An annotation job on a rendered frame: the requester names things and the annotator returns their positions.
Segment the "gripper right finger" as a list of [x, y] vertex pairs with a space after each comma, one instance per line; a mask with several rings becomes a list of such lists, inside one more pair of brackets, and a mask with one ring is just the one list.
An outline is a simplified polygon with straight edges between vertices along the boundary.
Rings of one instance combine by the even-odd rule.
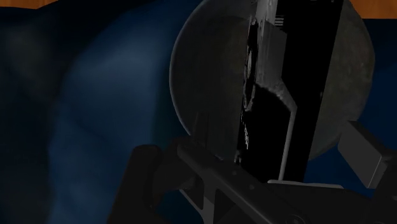
[[342, 128], [337, 151], [342, 168], [338, 183], [356, 193], [371, 198], [386, 175], [388, 162], [397, 157], [362, 124], [348, 121]]

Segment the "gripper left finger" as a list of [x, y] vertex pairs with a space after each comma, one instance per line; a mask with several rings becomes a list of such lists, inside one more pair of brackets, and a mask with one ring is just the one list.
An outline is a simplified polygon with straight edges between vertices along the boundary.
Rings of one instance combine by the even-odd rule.
[[311, 224], [246, 171], [186, 137], [167, 151], [150, 144], [132, 150], [106, 224], [170, 224], [156, 213], [155, 198], [193, 178], [203, 182], [197, 211], [204, 224]]

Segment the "dark grey round plate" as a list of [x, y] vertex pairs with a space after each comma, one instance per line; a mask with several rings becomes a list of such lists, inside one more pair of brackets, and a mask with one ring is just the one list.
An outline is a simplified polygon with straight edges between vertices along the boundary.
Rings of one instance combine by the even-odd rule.
[[[208, 149], [231, 160], [237, 148], [247, 27], [256, 0], [203, 0], [175, 42], [170, 90], [192, 132], [198, 112], [210, 116]], [[342, 7], [310, 158], [334, 147], [348, 120], [362, 114], [372, 86], [375, 52], [350, 1]]]

